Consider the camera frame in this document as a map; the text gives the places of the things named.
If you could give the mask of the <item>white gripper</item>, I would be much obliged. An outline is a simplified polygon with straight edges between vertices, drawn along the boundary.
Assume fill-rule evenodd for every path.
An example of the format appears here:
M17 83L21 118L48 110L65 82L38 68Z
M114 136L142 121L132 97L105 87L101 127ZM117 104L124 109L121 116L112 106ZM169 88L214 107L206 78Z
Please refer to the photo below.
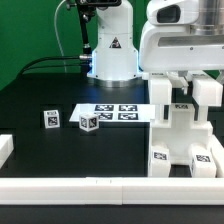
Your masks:
M139 65L188 93L192 70L224 70L224 0L150 0Z

